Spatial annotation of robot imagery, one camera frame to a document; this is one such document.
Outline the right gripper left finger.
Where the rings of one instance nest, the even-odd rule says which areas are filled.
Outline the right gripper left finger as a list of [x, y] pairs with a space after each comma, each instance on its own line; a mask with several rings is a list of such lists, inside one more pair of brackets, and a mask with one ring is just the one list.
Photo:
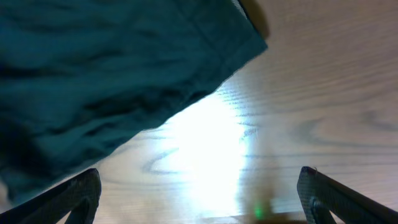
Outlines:
[[68, 215], [67, 224], [92, 224], [101, 196], [97, 169], [74, 178], [1, 214], [4, 224], [54, 224]]

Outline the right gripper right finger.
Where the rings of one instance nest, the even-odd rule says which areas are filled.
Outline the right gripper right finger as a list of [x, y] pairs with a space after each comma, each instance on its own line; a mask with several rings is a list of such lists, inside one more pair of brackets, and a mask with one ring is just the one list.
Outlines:
[[303, 167], [297, 192], [311, 224], [335, 224], [332, 215], [350, 224], [397, 224], [397, 212], [329, 178]]

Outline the black shorts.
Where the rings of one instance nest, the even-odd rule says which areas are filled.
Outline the black shorts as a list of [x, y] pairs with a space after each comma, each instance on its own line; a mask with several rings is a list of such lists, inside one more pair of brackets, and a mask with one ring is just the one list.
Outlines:
[[2, 0], [8, 201], [162, 125], [266, 47], [240, 1]]

